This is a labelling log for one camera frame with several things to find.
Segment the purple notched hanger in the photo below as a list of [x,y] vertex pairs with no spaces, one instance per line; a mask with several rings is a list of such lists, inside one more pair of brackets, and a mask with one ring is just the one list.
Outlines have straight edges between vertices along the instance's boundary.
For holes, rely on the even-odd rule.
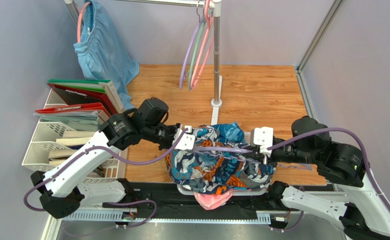
[[[248,153],[252,153],[253,150],[251,149],[244,149],[244,148],[228,148],[228,147],[214,147],[214,146],[196,146],[196,147],[193,147],[192,148],[192,151],[196,151],[196,152],[207,152],[207,151],[219,151],[219,152],[231,152],[231,153],[238,153],[238,154],[248,154]],[[300,163],[289,163],[289,164],[277,164],[278,166],[282,167],[282,168],[289,168],[289,169],[299,169],[299,170],[306,170],[306,171],[312,171],[313,168],[308,165],[308,164],[300,164]]]

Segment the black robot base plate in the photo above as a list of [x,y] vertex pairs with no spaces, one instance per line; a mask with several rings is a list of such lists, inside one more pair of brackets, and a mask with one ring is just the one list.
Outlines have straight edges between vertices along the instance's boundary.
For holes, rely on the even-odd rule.
[[172,183],[147,183],[133,182],[127,184],[130,192],[120,203],[129,203],[126,208],[135,210],[137,215],[146,218],[154,210],[154,204],[146,202],[151,200],[157,205],[154,213],[160,218],[225,218],[248,219],[254,217],[256,212],[288,212],[277,200],[267,197],[267,194],[255,196],[232,196],[224,206],[214,210],[202,208],[193,195],[183,195],[177,185]]

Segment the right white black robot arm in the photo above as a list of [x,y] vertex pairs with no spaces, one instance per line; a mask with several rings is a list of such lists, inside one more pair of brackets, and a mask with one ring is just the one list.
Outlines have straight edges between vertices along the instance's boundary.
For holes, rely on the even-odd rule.
[[276,181],[267,198],[289,209],[320,217],[342,229],[350,239],[390,240],[390,203],[370,168],[365,147],[331,139],[333,128],[304,116],[293,122],[292,138],[276,138],[271,128],[255,128],[244,156],[268,163],[313,164],[317,172],[341,188],[347,201],[323,199]]

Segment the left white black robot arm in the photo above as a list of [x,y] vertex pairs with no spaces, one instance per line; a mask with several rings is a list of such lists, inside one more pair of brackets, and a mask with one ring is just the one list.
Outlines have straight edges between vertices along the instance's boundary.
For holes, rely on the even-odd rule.
[[157,144],[164,156],[173,150],[192,150],[196,140],[192,127],[167,125],[168,111],[164,101],[148,98],[136,109],[110,116],[64,163],[34,172],[31,181],[33,191],[40,193],[39,211],[61,219],[84,206],[130,206],[133,190],[126,179],[85,183],[84,178],[110,158],[120,159],[120,152],[141,140]]

